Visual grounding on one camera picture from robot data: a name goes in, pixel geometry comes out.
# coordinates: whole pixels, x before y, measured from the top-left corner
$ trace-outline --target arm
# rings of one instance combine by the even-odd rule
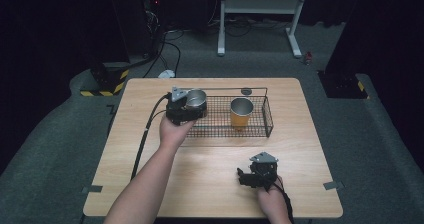
[[[175,126],[165,115],[158,150],[113,203],[104,223],[153,223],[165,194],[174,156],[194,122]]]
[[[275,184],[283,188],[279,180]],[[291,224],[286,202],[277,187],[271,186],[268,192],[263,187],[258,188],[258,201],[271,224]]]

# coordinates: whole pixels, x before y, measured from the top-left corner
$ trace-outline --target wire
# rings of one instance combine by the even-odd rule
[[[149,133],[150,125],[152,125],[153,119],[157,116],[157,114],[159,114],[159,113],[157,113],[156,115],[154,115],[154,113],[155,113],[156,109],[158,108],[159,104],[162,102],[162,100],[165,99],[165,98],[169,98],[169,95],[170,95],[170,93],[167,93],[166,95],[161,97],[158,100],[158,102],[156,102],[155,107],[153,108],[152,112],[150,113],[150,117],[147,121],[146,128],[144,129],[143,137],[141,138],[140,146],[138,148],[137,156],[135,158],[134,167],[133,167],[133,171],[132,171],[132,174],[131,174],[131,180],[137,174],[138,164],[140,163],[141,153],[143,152],[144,143],[146,142],[147,134]]]
[[[275,181],[271,181],[271,180],[269,180],[268,178],[266,178],[264,175],[262,175],[262,173],[260,173],[260,172],[255,172],[256,174],[258,174],[260,177],[261,177],[261,179],[263,180],[263,181],[265,181],[265,182],[267,182],[268,184],[271,184],[271,185],[273,185],[273,186],[275,186],[280,192],[281,192],[281,194],[283,195],[283,198],[284,198],[284,202],[286,203],[286,207],[287,207],[287,213],[288,213],[288,216],[289,216],[289,219],[290,219],[290,222],[292,223],[292,224],[294,224],[294,218],[293,218],[293,207],[292,207],[292,205],[291,205],[291,201],[290,201],[290,198],[289,198],[289,196],[287,195],[287,193],[284,191],[284,185],[283,185],[283,182],[281,181],[281,179],[278,177],[278,175],[277,175],[277,179],[278,179],[278,181],[280,182],[280,184],[281,184],[281,187],[280,186],[278,186],[277,184],[275,184]]]
[[[149,74],[149,72],[152,70],[152,67],[155,65],[155,63],[158,61],[158,59],[160,58],[161,54],[162,54],[162,50],[163,50],[163,44],[158,52],[158,54],[156,55],[155,60],[152,62],[152,65],[150,65],[149,69],[147,70],[147,72],[144,74],[143,78],[145,78],[147,76],[147,74]]]
[[[179,35],[177,37],[174,37],[174,38],[171,38],[171,39],[165,39],[165,41],[174,41],[174,40],[177,40],[177,39],[181,38],[182,36],[184,36],[184,33],[185,33],[184,30],[174,30],[174,31],[167,31],[166,34],[168,34],[168,33],[174,33],[174,32],[181,32],[181,35]]]
[[[112,70],[112,71],[126,71],[126,70],[129,70],[129,69],[131,69],[131,68],[134,68],[134,67],[137,67],[137,66],[142,66],[142,65],[144,65],[144,64],[147,64],[147,63],[151,62],[152,60],[155,60],[155,61],[156,61],[156,59],[158,58],[158,55],[159,55],[159,54],[152,55],[152,56],[150,56],[150,57],[149,57],[148,59],[146,59],[146,60],[142,60],[142,61],[139,61],[139,62],[133,63],[133,64],[128,65],[128,66],[123,66],[123,67],[110,67],[110,68],[107,68],[107,69],[108,69],[108,70]]]
[[[263,27],[263,26],[255,26],[255,24],[270,24],[269,27]],[[281,29],[281,28],[285,28],[287,27],[287,25],[290,24],[290,22],[275,22],[275,23],[264,23],[264,22],[255,22],[252,23],[252,28],[253,29],[258,29],[258,30],[274,30],[274,29]]]
[[[155,119],[155,117],[156,117],[157,115],[159,115],[159,114],[161,114],[161,113],[163,113],[163,112],[166,112],[166,110],[162,110],[162,111],[160,111],[160,112],[157,112],[157,113],[153,116],[153,119]]]
[[[154,33],[156,33],[158,26],[159,26],[159,19],[156,16],[156,14],[154,14],[151,11],[146,11],[146,16],[147,16],[147,28],[150,31],[150,34],[153,35]]]
[[[213,12],[212,12],[211,18],[208,21],[208,24],[211,23],[211,21],[213,20],[213,17],[215,16],[215,12],[216,12],[217,6],[218,6],[218,0],[215,0],[215,5],[214,5],[214,8],[213,8]]]
[[[231,23],[231,25],[229,25],[228,27],[229,28],[225,29],[225,33],[227,35],[231,36],[231,37],[242,37],[242,36],[247,35],[252,30],[252,25],[247,20],[235,21],[234,23]],[[246,28],[247,27],[247,30],[242,34],[236,35],[236,34],[232,34],[231,32],[228,31],[230,29],[230,27],[233,27],[234,29],[235,28]]]
[[[173,47],[175,47],[178,51],[178,59],[177,59],[177,63],[175,64],[175,70],[174,70],[174,77],[177,77],[177,70],[178,70],[178,65],[180,64],[180,59],[181,59],[181,50],[180,48],[178,48],[176,45],[169,43],[169,42],[164,42],[164,44],[168,44],[171,45]]]
[[[168,67],[168,62],[166,61],[166,59],[161,55],[160,59],[162,60],[163,66],[165,67],[165,70],[169,70]]]

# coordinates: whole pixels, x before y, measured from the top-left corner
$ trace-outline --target gray carpet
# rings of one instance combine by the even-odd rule
[[[403,145],[368,76],[358,74],[370,99],[329,99],[319,81],[343,26],[300,25],[296,37],[313,62],[292,56],[283,29],[252,29],[227,35],[226,55],[216,55],[217,34],[170,33],[181,49],[180,77],[295,77],[299,79],[335,181],[344,214],[313,223],[424,223],[424,177]],[[240,34],[245,30],[227,30]],[[163,50],[170,69],[178,52]],[[128,79],[145,75],[149,65],[131,69]],[[162,62],[147,77],[155,78]],[[114,97],[82,97],[85,71],[70,83],[72,96],[47,115],[0,177],[0,223],[79,223],[86,194],[100,160],[122,92]],[[86,217],[84,223],[101,223]],[[248,220],[179,220],[182,223],[250,223]],[[296,219],[296,223],[309,220]],[[171,220],[159,220],[169,223]]]

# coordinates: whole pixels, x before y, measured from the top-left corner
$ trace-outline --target orange cup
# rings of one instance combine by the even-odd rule
[[[231,101],[231,126],[236,131],[242,131],[246,128],[253,108],[252,101],[246,97],[236,97]]]

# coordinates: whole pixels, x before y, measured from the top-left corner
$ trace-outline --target black wire basket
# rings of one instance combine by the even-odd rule
[[[197,120],[187,137],[269,137],[274,127],[267,88],[237,88],[243,95],[207,96],[208,114]],[[252,95],[251,93],[263,91],[264,95]],[[231,126],[230,104],[234,98],[244,97],[252,101],[254,109],[250,114],[249,121],[243,129]]]

